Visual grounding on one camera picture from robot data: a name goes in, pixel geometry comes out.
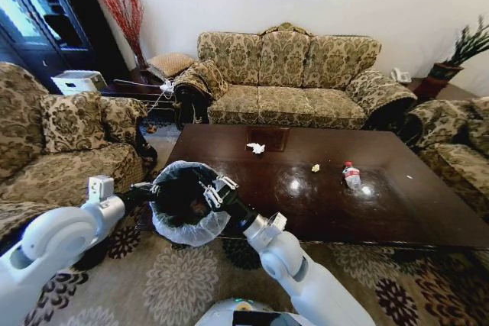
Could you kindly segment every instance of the plant pot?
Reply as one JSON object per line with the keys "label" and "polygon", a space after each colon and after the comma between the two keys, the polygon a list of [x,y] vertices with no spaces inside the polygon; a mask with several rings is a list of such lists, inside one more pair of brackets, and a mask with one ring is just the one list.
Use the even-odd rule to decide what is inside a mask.
{"label": "plant pot", "polygon": [[147,69],[147,62],[142,53],[134,53],[134,60],[136,62],[136,68],[138,68],[140,72]]}
{"label": "plant pot", "polygon": [[461,66],[449,66],[443,63],[435,63],[428,76],[413,91],[420,101],[436,98],[450,80],[463,70]]}

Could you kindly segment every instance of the coffee table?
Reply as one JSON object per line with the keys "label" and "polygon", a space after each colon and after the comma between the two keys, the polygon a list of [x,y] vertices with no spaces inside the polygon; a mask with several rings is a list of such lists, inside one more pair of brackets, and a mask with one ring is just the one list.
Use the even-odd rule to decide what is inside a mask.
{"label": "coffee table", "polygon": [[[251,141],[265,152],[253,154]],[[390,132],[188,124],[167,164],[176,160],[231,177],[245,203],[267,217],[280,211],[300,240],[489,247],[489,226]],[[346,160],[366,189],[342,183]]]}

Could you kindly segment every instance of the cable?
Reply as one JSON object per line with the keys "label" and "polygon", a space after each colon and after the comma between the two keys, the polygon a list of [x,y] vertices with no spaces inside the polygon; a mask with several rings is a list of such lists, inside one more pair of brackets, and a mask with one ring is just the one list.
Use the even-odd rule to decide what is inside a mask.
{"label": "cable", "polygon": [[123,79],[114,79],[114,82],[120,82],[120,83],[126,83],[126,84],[134,84],[135,86],[144,86],[144,87],[160,88],[160,86],[153,86],[151,84],[135,83],[135,82],[130,82],[128,80],[123,80]]}
{"label": "cable", "polygon": [[151,111],[153,111],[153,108],[156,107],[156,105],[158,104],[158,102],[160,101],[160,98],[162,95],[164,95],[165,92],[163,91],[159,96],[158,98],[156,98],[156,101],[154,102],[154,104],[151,106],[151,108],[149,110],[147,110],[147,113],[149,114]]}
{"label": "cable", "polygon": [[[165,79],[165,82],[166,81],[169,81],[170,83],[174,82],[174,79],[173,78],[166,78]],[[156,99],[156,101],[153,103],[153,105],[150,107],[149,110],[147,110],[147,113],[149,114],[151,111],[153,111],[153,109],[157,106],[158,102],[160,101],[161,97],[164,97],[167,101],[171,100],[171,98],[173,97],[173,90],[170,91],[170,94],[167,95],[167,91],[166,89],[163,89],[162,87],[164,86],[164,84],[160,85],[160,86],[153,86],[151,84],[142,84],[142,83],[136,83],[136,82],[131,82],[129,80],[123,80],[123,79],[114,79],[114,82],[120,82],[120,83],[125,83],[125,84],[132,84],[132,85],[135,85],[135,86],[144,86],[144,87],[154,87],[154,88],[158,88],[161,90],[161,94],[158,96],[158,98]]]}

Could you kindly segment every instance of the plastic bottle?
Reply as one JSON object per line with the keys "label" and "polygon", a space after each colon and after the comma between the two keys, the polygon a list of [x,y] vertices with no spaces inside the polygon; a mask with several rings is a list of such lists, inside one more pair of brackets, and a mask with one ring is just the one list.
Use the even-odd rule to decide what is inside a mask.
{"label": "plastic bottle", "polygon": [[345,162],[343,177],[345,178],[346,185],[350,189],[358,189],[361,186],[360,171],[354,168],[350,161]]}

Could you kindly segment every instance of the wooden end table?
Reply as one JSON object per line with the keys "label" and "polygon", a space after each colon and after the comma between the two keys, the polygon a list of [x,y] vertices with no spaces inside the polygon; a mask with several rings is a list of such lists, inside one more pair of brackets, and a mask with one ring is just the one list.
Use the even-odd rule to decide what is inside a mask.
{"label": "wooden end table", "polygon": [[161,90],[157,86],[141,86],[117,81],[106,86],[100,93],[106,97],[135,98],[143,102],[148,109],[156,103],[153,111],[173,112],[176,127],[179,130],[183,129],[180,121],[180,103],[176,100],[174,93],[167,93],[160,97]]}
{"label": "wooden end table", "polygon": [[[422,82],[423,78],[413,78],[413,81],[406,86],[411,92],[414,91]],[[436,96],[436,99],[445,100],[463,100],[477,98],[476,95],[465,91],[462,88],[448,84],[442,91]]]}

